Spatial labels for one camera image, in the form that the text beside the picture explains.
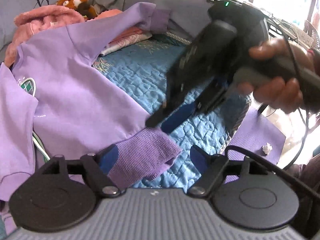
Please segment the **person's right hand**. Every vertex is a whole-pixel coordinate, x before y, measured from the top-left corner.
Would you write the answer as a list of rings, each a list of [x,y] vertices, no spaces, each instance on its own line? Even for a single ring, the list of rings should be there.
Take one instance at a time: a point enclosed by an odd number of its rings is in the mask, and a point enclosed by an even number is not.
[[[296,43],[290,44],[298,63],[319,74],[319,51],[309,49],[304,51]],[[273,38],[257,47],[249,49],[249,55],[255,60],[265,61],[276,55],[289,57],[290,53],[284,38]],[[300,91],[299,82],[296,79],[284,81],[281,77],[275,77],[270,82],[260,87],[254,87],[250,83],[240,83],[238,92],[242,95],[253,93],[255,100],[270,105],[274,109],[281,109],[289,114],[302,107],[303,94]]]

